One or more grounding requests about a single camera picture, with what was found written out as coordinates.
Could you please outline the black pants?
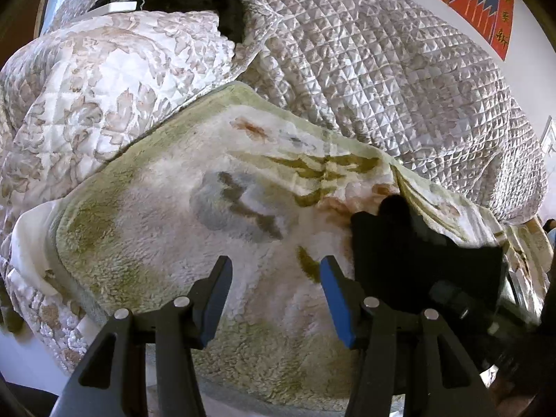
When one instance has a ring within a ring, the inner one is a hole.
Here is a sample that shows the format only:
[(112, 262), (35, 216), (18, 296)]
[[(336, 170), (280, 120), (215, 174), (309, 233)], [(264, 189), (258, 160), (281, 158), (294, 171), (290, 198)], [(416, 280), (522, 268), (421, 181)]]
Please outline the black pants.
[(462, 247), (431, 229), (401, 195), (385, 198), (377, 215), (351, 216), (354, 278), (391, 308), (427, 308), (449, 318), (495, 312), (507, 264), (501, 246)]

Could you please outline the floral fleece blanket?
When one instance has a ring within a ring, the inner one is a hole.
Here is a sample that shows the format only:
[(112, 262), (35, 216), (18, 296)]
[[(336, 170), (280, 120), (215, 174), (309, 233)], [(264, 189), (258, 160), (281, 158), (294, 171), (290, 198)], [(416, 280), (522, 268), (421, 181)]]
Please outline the floral fleece blanket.
[(339, 416), (354, 354), (319, 284), (332, 255), (352, 274), (349, 220), (403, 194), (460, 246), (502, 245), (539, 312), (552, 249), (389, 155), (273, 106), (241, 83), (166, 120), (71, 192), (49, 229), (57, 281), (96, 324), (184, 295), (217, 258), (233, 282), (215, 339), (193, 355), (203, 393), (267, 416)]

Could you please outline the white floral quilted comforter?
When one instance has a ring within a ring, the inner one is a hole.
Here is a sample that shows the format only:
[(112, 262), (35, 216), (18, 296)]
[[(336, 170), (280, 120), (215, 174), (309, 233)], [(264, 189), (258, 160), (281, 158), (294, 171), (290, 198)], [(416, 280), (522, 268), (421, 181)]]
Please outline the white floral quilted comforter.
[(1, 71), (1, 276), (58, 365), (86, 350), (80, 311), (12, 257), (26, 211), (70, 193), (172, 111), (239, 73), (210, 11), (112, 13), (31, 41)]

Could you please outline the quilted grey-pink bedspread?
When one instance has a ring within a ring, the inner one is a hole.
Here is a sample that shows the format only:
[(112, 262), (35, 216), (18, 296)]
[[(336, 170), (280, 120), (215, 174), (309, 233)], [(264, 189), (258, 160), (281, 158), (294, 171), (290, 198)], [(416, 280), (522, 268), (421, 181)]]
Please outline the quilted grey-pink bedspread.
[(499, 66), (412, 0), (254, 0), (278, 17), (242, 80), (520, 224), (548, 192), (540, 143)]

